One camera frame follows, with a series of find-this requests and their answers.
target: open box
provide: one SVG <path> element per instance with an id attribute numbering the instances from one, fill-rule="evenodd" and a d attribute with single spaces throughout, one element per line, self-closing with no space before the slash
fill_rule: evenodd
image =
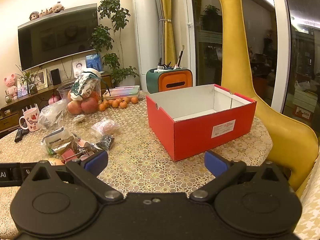
<path id="1" fill-rule="evenodd" d="M 174 161 L 248 133 L 257 104 L 218 85 L 159 92 L 146 99 L 149 125 Z"/>

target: blue gripper pad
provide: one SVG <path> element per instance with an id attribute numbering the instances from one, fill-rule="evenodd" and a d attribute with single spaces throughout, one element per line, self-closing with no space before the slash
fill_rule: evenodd
<path id="1" fill-rule="evenodd" d="M 98 176 L 108 165 L 108 153 L 100 151 L 81 161 L 81 166 L 94 176 Z"/>
<path id="2" fill-rule="evenodd" d="M 204 154 L 204 166 L 215 177 L 219 177 L 230 168 L 230 162 L 212 151 L 207 151 Z"/>

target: circular black disc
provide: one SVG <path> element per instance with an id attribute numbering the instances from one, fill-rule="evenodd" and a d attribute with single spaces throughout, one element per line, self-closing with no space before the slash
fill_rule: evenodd
<path id="1" fill-rule="evenodd" d="M 228 187 L 217 195 L 214 207 L 224 222 L 251 235 L 293 230 L 302 211 L 289 187 L 269 180 Z"/>
<path id="2" fill-rule="evenodd" d="M 18 192 L 10 207 L 17 227 L 37 235 L 68 233 L 85 224 L 96 210 L 97 200 L 89 190 L 63 182 L 48 186 L 45 180 L 28 187 L 27 194 Z"/>

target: metal bolt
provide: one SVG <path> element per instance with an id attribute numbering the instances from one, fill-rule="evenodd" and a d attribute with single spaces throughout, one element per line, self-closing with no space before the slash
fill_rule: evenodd
<path id="1" fill-rule="evenodd" d="M 152 201 L 149 200 L 149 199 L 145 199 L 145 200 L 143 201 L 143 204 L 150 205 L 150 204 L 152 204 Z"/>
<path id="2" fill-rule="evenodd" d="M 119 197 L 121 194 L 119 191 L 116 191 L 116 190 L 108 190 L 104 196 L 108 199 L 115 199 L 117 197 Z"/>
<path id="3" fill-rule="evenodd" d="M 159 202 L 161 202 L 161 199 L 160 198 L 153 198 L 152 201 L 154 203 L 159 203 Z"/>
<path id="4" fill-rule="evenodd" d="M 193 192 L 192 195 L 195 198 L 206 198 L 208 196 L 208 193 L 205 190 L 198 189 L 195 192 Z"/>

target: mug handle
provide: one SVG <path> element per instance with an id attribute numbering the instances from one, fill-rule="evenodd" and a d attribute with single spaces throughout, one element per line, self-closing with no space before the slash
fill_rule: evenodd
<path id="1" fill-rule="evenodd" d="M 25 121 L 26 121 L 26 119 L 24 118 L 24 116 L 22 116 L 22 117 L 20 117 L 20 119 L 19 119 L 19 125 L 20 125 L 20 127 L 23 129 L 23 130 L 29 130 L 29 128 L 27 127 L 27 128 L 24 128 L 22 125 L 21 125 L 21 119 L 24 119 Z"/>

